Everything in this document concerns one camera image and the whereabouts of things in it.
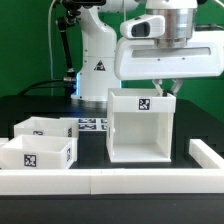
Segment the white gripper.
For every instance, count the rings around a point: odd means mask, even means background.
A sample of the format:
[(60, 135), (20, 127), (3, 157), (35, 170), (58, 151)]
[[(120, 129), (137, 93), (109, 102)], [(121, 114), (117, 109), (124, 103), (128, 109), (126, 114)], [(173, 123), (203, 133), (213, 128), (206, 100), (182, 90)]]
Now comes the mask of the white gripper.
[(120, 80), (153, 80), (160, 97), (167, 92), (161, 79), (173, 79), (171, 94), (177, 95), (181, 78), (219, 76), (224, 71), (224, 45), (220, 41), (193, 39), (184, 48), (157, 48), (153, 40), (122, 38), (115, 53), (115, 75)]

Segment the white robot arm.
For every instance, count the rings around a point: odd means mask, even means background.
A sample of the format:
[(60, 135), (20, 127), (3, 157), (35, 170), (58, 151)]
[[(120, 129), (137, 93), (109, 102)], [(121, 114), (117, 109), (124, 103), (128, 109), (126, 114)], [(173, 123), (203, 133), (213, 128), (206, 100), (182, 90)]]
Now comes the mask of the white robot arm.
[(66, 9), (61, 33), (81, 26), (83, 65), (67, 64), (75, 79), (74, 98), (105, 102), (121, 81), (150, 80), (152, 90), (136, 95), (162, 97), (160, 82), (172, 79), (176, 93), (185, 78), (224, 72), (224, 31), (197, 27), (195, 14), (207, 0), (56, 0)]

